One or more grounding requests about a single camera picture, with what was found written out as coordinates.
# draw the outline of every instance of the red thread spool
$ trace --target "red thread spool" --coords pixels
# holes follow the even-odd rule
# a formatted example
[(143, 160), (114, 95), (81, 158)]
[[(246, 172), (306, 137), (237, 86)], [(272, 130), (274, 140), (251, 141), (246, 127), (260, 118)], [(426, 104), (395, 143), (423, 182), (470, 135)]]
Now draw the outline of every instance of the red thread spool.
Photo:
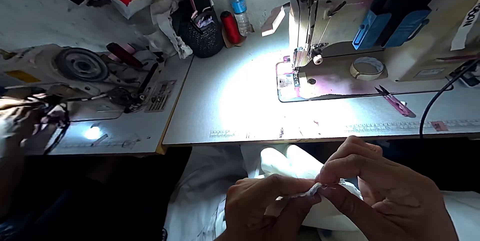
[(223, 27), (225, 28), (228, 41), (230, 41), (232, 44), (240, 43), (241, 36), (239, 27), (232, 14), (229, 11), (224, 11), (222, 14), (220, 14), (220, 19), (222, 20)]

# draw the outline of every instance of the white label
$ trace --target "white label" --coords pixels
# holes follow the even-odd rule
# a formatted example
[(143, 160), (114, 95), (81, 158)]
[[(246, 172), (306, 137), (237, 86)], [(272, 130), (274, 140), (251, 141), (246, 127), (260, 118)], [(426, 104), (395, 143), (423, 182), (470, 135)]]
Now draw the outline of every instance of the white label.
[(434, 68), (434, 69), (426, 69), (426, 70), (422, 70), (420, 71), (417, 76), (431, 76), (431, 75), (436, 75), (436, 74), (440, 74), (442, 73), (443, 71), (445, 70), (445, 68)]
[(277, 75), (276, 80), (278, 89), (293, 86), (292, 74)]
[(458, 28), (455, 37), (453, 38), (452, 48), (450, 49), (450, 51), (465, 49), (465, 41), (467, 40), (467, 35), (469, 34), (475, 22), (477, 22), (480, 14), (479, 11), (480, 0), (478, 0), (477, 4), (465, 15), (465, 19), (463, 20), (462, 24)]

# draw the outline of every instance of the sewing machine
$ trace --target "sewing machine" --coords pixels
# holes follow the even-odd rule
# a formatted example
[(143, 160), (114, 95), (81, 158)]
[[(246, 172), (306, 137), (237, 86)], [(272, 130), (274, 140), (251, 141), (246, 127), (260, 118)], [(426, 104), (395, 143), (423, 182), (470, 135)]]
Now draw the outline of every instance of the sewing machine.
[(438, 91), (479, 57), (480, 0), (290, 0), (272, 10), (262, 36), (288, 9), (291, 54), (276, 68), (284, 102), (374, 95), (375, 85)]
[(123, 49), (118, 55), (122, 53), (133, 61), (114, 61), (87, 49), (47, 44), (4, 52), (1, 68), (17, 83), (6, 87), (9, 94), (57, 96), (60, 103), (68, 105), (71, 121), (109, 120), (143, 109), (162, 110), (166, 99), (159, 101), (160, 93), (173, 86), (156, 82), (163, 60), (150, 51), (131, 55)]

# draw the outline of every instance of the water bottle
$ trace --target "water bottle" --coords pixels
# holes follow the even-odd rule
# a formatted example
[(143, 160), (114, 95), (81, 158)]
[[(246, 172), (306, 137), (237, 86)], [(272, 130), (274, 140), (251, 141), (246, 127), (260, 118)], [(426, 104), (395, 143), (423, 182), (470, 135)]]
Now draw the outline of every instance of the water bottle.
[(248, 36), (251, 32), (251, 27), (247, 16), (245, 0), (230, 0), (230, 4), (235, 12), (235, 19), (237, 20), (240, 35), (244, 37)]

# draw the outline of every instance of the blue label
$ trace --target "blue label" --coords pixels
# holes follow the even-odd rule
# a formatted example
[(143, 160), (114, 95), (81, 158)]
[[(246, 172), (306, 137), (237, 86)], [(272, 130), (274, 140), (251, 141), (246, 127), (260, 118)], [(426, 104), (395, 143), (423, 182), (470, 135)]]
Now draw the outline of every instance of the blue label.
[(245, 4), (245, 0), (235, 0), (231, 3), (233, 11), (235, 13), (240, 14), (247, 11), (247, 4)]

